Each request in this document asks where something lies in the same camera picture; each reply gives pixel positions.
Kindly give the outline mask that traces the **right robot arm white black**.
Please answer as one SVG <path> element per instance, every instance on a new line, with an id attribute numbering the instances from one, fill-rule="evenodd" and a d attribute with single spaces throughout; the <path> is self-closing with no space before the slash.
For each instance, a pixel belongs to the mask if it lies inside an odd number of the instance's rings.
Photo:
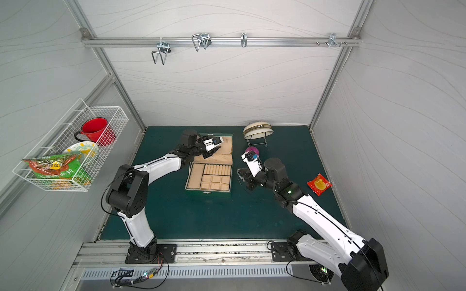
<path id="1" fill-rule="evenodd" d="M 389 276 L 380 242 L 349 230 L 325 211 L 306 191 L 288 178 L 278 158 L 261 161 L 253 151 L 242 155 L 245 168 L 237 171 L 249 190 L 261 186 L 272 190 L 279 204 L 313 228 L 323 239 L 297 234 L 288 241 L 292 254 L 311 259 L 339 276 L 349 291 L 379 291 Z"/>

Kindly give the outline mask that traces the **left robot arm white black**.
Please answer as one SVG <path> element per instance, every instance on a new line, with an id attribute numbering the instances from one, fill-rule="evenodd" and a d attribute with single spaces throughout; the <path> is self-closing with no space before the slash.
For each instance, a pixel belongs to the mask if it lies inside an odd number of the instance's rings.
<path id="1" fill-rule="evenodd" d="M 149 185 L 187 166 L 196 156 L 212 156 L 223 143 L 222 137 L 202 136 L 194 130 L 185 130 L 180 144 L 161 158 L 137 166 L 120 166 L 109 185 L 106 202 L 122 220 L 130 237 L 126 264 L 174 262 L 177 245 L 158 246 L 157 238 L 148 223 L 145 209 Z"/>

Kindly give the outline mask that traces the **green jewelry box beige lining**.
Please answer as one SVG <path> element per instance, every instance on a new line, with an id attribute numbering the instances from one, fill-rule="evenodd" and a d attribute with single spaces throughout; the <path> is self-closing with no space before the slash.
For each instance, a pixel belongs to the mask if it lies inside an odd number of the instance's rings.
<path id="1" fill-rule="evenodd" d="M 221 136 L 221 148 L 212 156 L 196 156 L 189 166 L 185 189 L 204 194 L 229 194 L 233 172 L 233 136 Z"/>

